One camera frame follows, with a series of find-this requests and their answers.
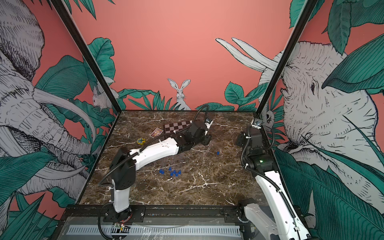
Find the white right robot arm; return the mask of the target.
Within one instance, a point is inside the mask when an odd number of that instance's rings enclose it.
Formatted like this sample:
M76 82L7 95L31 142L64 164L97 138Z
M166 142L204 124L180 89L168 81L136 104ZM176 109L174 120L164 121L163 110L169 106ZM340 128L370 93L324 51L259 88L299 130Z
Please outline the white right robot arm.
M266 126L254 119L238 136L242 147L241 165L249 171L261 187L271 214L261 207L245 201L240 205L239 220L252 223L258 231L256 240L314 240L287 194L277 161L272 153L272 143L265 145L263 131Z

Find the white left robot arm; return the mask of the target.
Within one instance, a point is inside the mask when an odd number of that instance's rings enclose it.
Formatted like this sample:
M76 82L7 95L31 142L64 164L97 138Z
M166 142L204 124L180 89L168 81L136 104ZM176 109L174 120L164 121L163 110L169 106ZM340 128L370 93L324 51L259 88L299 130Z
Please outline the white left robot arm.
M130 190L136 181L136 171L157 160L189 151L196 145L207 146L212 136L208 134L214 121L193 121L188 127L175 132L170 137L140 149L120 148L110 171L99 182L99 186L109 185L114 211L121 213L130 208Z

